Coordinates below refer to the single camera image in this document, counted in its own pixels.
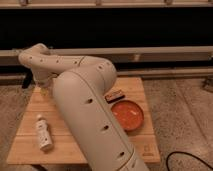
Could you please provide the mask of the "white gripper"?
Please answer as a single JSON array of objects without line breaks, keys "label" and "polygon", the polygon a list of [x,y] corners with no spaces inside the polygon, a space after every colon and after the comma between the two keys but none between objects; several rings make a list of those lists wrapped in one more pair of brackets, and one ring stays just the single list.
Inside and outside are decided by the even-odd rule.
[{"label": "white gripper", "polygon": [[55,76],[50,76],[50,77],[45,77],[45,78],[35,77],[34,81],[37,86],[42,88],[40,90],[42,95],[51,97],[52,89],[49,86],[53,83],[54,79],[55,79]]}]

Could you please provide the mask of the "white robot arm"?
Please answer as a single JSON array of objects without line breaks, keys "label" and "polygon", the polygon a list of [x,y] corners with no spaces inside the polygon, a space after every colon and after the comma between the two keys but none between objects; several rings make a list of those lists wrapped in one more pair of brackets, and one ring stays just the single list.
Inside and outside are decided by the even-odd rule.
[{"label": "white robot arm", "polygon": [[149,171],[104,99],[117,77],[111,61],[53,55],[42,43],[18,59],[38,86],[53,87],[57,109],[93,171]]}]

